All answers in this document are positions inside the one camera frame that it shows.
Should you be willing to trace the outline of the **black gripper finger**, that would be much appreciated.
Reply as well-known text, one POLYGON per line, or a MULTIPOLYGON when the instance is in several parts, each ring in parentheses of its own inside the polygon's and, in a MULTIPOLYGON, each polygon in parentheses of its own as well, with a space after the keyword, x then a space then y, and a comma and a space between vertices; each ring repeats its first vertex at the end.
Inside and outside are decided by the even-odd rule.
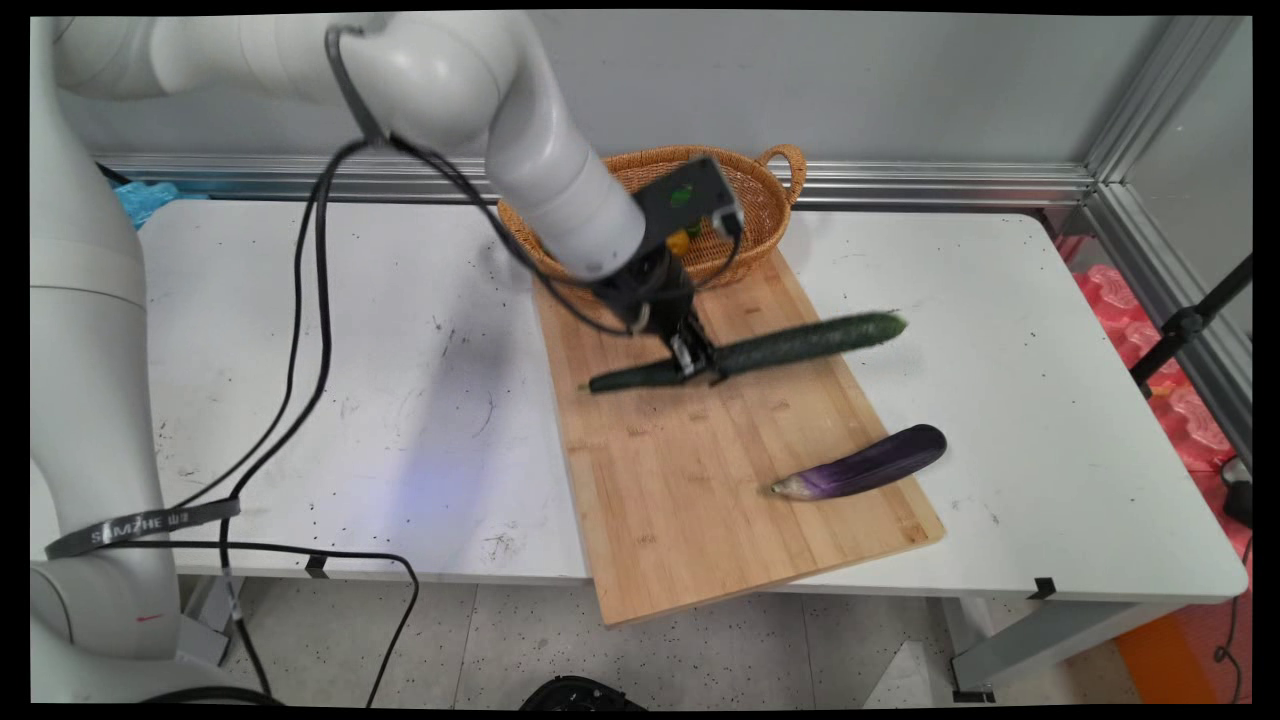
POLYGON ((705 370, 705 337, 699 331, 676 331, 668 346, 673 383, 691 380, 705 370))
POLYGON ((690 332, 695 340, 701 363, 701 374, 709 374, 709 387, 716 387, 730 378, 721 364, 721 348, 708 333, 698 313, 690 313, 690 332))

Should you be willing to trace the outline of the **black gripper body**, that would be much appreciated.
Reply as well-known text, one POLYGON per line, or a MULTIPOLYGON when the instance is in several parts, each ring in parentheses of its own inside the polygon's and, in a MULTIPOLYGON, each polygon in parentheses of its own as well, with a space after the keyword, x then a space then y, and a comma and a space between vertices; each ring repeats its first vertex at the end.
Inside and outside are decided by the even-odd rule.
POLYGON ((701 334, 695 284, 666 246, 637 254, 613 274, 591 281, 590 291, 622 322, 625 334, 701 334))

